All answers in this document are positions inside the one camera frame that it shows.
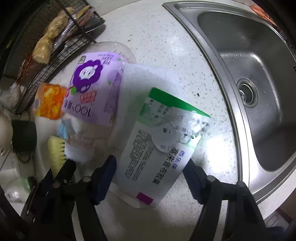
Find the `wire rack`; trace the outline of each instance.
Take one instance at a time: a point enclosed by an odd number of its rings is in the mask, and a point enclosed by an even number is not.
[[[43,6],[35,11],[26,21],[22,30],[13,45],[12,51],[8,56],[5,76],[17,78],[19,68],[27,56],[32,53],[37,41],[43,36],[44,29],[57,16],[62,9],[66,11],[66,7],[73,7],[79,11],[83,7],[89,5],[85,0],[48,0]],[[72,16],[66,11],[69,18],[74,21]],[[74,21],[80,32],[80,37],[70,46],[64,48],[59,54],[51,56],[50,62],[43,65],[38,71],[34,79],[28,85],[27,90],[23,93],[16,108],[10,110],[17,115],[21,115],[28,110],[32,104],[37,89],[42,82],[45,82],[49,76],[73,53],[90,42],[95,42],[89,34],[86,34],[83,29]]]
[[[48,0],[43,6],[37,9],[25,22],[19,35],[14,42],[12,51],[8,56],[4,69],[4,76],[17,78],[20,66],[26,57],[32,52],[37,41],[43,36],[47,25],[57,16],[63,7],[74,7],[77,10],[88,5],[84,0]]]
[[[56,70],[56,68],[58,68],[69,56],[89,42],[90,40],[82,35],[73,45],[64,49],[56,57],[51,59],[50,62],[38,72],[34,80],[30,83],[28,89],[20,99],[17,108],[15,109],[15,114],[21,115],[24,111],[28,110],[35,98],[40,84],[45,82],[47,78]]]

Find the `sink drain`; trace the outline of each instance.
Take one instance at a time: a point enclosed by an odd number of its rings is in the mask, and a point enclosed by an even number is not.
[[[258,103],[258,91],[253,82],[247,78],[241,78],[237,82],[239,94],[245,106],[254,107]]]

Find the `green stripe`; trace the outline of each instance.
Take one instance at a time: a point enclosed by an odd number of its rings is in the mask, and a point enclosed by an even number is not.
[[[198,114],[210,117],[208,114],[202,112],[201,110],[195,108],[192,105],[189,105],[183,100],[176,98],[160,89],[153,87],[149,93],[149,97],[168,106],[168,107],[177,107],[187,111],[196,111]]]

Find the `magenta label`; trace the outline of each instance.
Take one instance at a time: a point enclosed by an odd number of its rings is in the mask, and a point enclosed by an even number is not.
[[[66,92],[62,111],[96,125],[111,126],[118,106],[125,59],[116,53],[85,53]]]

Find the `speckled white countertop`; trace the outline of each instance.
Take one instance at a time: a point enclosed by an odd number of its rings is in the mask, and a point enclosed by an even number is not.
[[[196,43],[162,6],[163,2],[142,0],[107,13],[103,16],[106,29],[96,40],[121,42],[133,51],[138,64],[165,67],[174,72],[178,85],[182,86],[183,100],[212,117],[211,127],[192,159],[207,174],[214,175],[221,182],[236,183],[234,136],[219,85]],[[239,3],[233,5],[247,8]],[[61,70],[52,83],[67,85],[77,61]],[[44,122],[44,119],[36,119],[37,126],[44,125]],[[274,199],[275,195],[272,194],[259,205],[264,218],[284,201],[273,202]],[[223,230],[226,205],[223,202],[216,238]],[[156,208],[135,209],[108,192],[106,199],[96,209],[108,240],[188,240],[202,206],[192,198],[181,174]],[[80,240],[80,235],[77,233],[77,240]]]

